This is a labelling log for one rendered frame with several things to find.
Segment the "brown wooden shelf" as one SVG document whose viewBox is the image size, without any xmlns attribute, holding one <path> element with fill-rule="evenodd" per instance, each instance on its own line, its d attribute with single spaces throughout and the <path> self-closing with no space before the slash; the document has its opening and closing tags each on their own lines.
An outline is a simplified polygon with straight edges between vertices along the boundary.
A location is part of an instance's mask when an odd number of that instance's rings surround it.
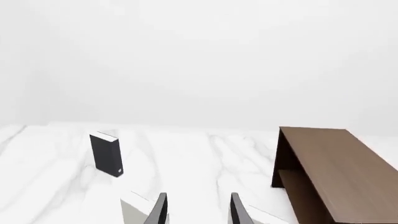
<svg viewBox="0 0 398 224">
<path fill-rule="evenodd" d="M 271 186 L 298 224 L 398 224 L 398 170 L 345 129 L 280 127 Z"/>
</svg>

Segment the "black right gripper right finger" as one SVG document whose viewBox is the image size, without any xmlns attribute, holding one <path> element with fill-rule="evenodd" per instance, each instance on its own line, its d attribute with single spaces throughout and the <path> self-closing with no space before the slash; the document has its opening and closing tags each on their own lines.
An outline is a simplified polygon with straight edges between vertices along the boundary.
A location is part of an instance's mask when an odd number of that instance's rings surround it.
<svg viewBox="0 0 398 224">
<path fill-rule="evenodd" d="M 254 224 L 236 192 L 231 194 L 230 212 L 232 224 Z"/>
</svg>

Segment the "black book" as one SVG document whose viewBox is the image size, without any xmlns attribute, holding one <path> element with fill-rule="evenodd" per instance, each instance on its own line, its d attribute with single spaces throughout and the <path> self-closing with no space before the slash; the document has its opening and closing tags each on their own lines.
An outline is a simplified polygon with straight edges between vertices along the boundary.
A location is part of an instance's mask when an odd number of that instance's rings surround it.
<svg viewBox="0 0 398 224">
<path fill-rule="evenodd" d="M 102 132 L 92 132 L 90 143 L 95 167 L 113 177 L 124 173 L 119 139 Z"/>
</svg>

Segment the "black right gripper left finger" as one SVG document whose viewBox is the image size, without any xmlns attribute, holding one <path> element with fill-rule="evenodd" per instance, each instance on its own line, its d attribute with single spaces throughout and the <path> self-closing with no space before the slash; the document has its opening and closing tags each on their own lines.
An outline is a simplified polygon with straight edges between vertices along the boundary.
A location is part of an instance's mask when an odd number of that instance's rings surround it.
<svg viewBox="0 0 398 224">
<path fill-rule="evenodd" d="M 166 224 L 167 221 L 168 201 L 167 194 L 162 192 L 143 224 Z"/>
</svg>

